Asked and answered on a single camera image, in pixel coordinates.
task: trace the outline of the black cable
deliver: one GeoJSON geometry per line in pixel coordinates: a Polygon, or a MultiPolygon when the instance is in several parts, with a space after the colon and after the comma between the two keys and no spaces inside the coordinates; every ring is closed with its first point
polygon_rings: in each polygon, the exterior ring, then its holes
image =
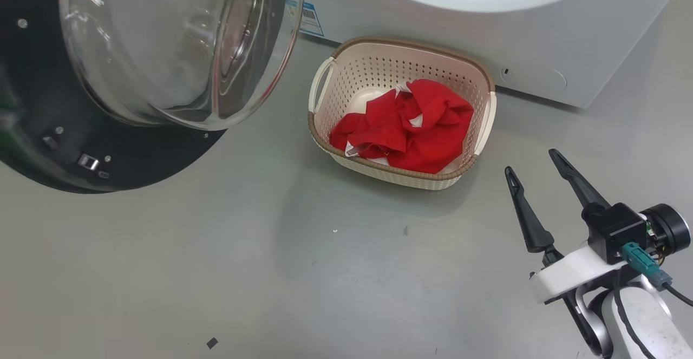
{"type": "Polygon", "coordinates": [[[643,344],[643,342],[640,341],[638,335],[636,335],[636,332],[633,330],[631,322],[628,321],[628,315],[626,315],[626,310],[623,308],[623,301],[621,300],[621,268],[616,270],[616,275],[614,275],[613,278],[613,297],[616,301],[618,315],[619,317],[621,317],[621,321],[623,322],[623,324],[625,324],[626,330],[628,331],[628,334],[631,336],[631,339],[633,339],[635,344],[638,345],[645,357],[647,357],[648,359],[656,359],[654,355],[652,355],[652,353],[649,351],[649,349],[645,346],[645,344],[643,344]]]}
{"type": "Polygon", "coordinates": [[[684,302],[684,304],[686,304],[686,305],[688,305],[688,306],[693,306],[693,301],[691,301],[690,298],[688,298],[688,297],[686,297],[685,295],[683,295],[683,294],[681,294],[680,292],[678,292],[678,290],[676,290],[675,288],[671,287],[671,285],[669,285],[669,283],[664,283],[662,286],[664,286],[665,289],[667,289],[671,294],[673,294],[674,297],[676,297],[676,298],[682,300],[682,301],[684,302]]]}

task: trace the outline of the floor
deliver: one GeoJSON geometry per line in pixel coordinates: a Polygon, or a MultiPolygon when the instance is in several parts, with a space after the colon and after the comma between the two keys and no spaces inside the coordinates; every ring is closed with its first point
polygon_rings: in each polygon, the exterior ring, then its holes
{"type": "MultiPolygon", "coordinates": [[[[3,357],[591,357],[564,305],[529,291],[540,256],[503,169],[564,253],[587,230],[550,148],[611,202],[693,219],[691,8],[673,0],[587,110],[499,95],[480,161],[446,191],[317,148],[305,97],[332,49],[306,40],[268,103],[163,183],[67,194],[0,165],[3,357]]],[[[689,294],[691,264],[665,264],[689,294]]],[[[693,342],[691,309],[664,295],[693,342]]]]}

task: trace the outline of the red clothing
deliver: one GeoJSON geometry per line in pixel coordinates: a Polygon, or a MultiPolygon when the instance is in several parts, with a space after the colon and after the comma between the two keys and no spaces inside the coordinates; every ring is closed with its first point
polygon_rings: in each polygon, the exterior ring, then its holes
{"type": "Polygon", "coordinates": [[[411,93],[390,90],[366,104],[366,114],[349,113],[330,134],[330,144],[347,142],[367,159],[386,158],[393,167],[436,174],[462,154],[474,109],[433,80],[407,83],[411,93]],[[421,127],[412,120],[423,115],[421,127]]]}

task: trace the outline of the plastic basket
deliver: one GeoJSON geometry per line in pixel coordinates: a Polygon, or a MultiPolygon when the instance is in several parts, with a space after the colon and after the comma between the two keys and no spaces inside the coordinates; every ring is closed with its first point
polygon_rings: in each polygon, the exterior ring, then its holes
{"type": "Polygon", "coordinates": [[[353,171],[402,186],[442,190],[452,186],[477,161],[495,117],[495,85],[476,61],[450,51],[384,38],[356,38],[328,58],[315,74],[309,96],[310,134],[322,150],[353,171]],[[329,144],[330,131],[364,92],[397,83],[430,79],[445,84],[474,108],[457,171],[426,174],[346,157],[329,144]]]}

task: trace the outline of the white washing machine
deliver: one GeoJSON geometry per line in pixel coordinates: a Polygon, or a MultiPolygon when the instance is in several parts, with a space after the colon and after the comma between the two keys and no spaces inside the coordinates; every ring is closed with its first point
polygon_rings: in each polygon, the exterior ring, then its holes
{"type": "Polygon", "coordinates": [[[475,56],[498,86],[586,108],[669,0],[305,0],[302,30],[475,56]]]}
{"type": "Polygon", "coordinates": [[[166,179],[263,103],[299,16],[334,41],[455,48],[500,86],[587,107],[667,1],[2,0],[0,159],[76,193],[166,179]]]}

